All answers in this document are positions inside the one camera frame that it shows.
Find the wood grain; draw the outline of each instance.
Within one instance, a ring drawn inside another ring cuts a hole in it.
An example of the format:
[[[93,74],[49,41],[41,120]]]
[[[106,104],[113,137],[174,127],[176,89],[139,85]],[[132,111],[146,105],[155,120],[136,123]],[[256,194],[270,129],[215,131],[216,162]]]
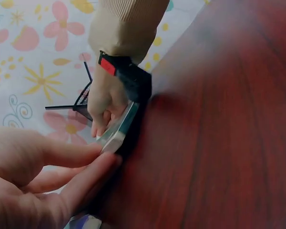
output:
[[[123,229],[286,229],[286,0],[214,0],[154,73],[98,215]]]

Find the black wristband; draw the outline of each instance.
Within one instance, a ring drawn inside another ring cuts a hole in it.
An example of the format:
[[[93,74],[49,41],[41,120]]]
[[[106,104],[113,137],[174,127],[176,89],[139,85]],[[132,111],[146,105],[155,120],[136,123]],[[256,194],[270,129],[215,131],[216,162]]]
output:
[[[152,95],[152,75],[127,56],[109,56],[100,53],[99,65],[123,83],[129,100],[135,103],[146,102]]]

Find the sleeve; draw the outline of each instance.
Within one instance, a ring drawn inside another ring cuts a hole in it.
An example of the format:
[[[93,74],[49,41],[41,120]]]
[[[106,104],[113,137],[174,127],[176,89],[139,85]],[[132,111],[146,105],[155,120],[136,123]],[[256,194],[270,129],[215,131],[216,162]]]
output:
[[[139,64],[152,45],[169,0],[99,0],[89,45],[98,56],[130,56]]]

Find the hand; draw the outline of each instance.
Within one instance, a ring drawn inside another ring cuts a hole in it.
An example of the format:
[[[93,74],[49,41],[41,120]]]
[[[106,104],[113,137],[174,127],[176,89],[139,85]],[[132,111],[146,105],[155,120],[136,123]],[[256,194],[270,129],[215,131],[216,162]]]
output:
[[[122,82],[97,63],[88,97],[88,112],[93,118],[92,136],[102,136],[109,122],[119,118],[127,104]]]
[[[0,128],[0,228],[63,228],[120,163],[100,151],[98,145],[74,146],[34,131]],[[46,165],[62,167],[41,171]],[[60,194],[43,194],[65,184]]]

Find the red label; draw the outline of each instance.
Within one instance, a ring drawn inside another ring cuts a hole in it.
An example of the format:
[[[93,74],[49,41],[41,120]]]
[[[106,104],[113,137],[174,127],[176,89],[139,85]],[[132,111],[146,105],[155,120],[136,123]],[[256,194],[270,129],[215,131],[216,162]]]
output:
[[[115,75],[115,67],[109,63],[106,59],[102,58],[101,60],[101,66],[103,69],[105,69],[110,75]]]

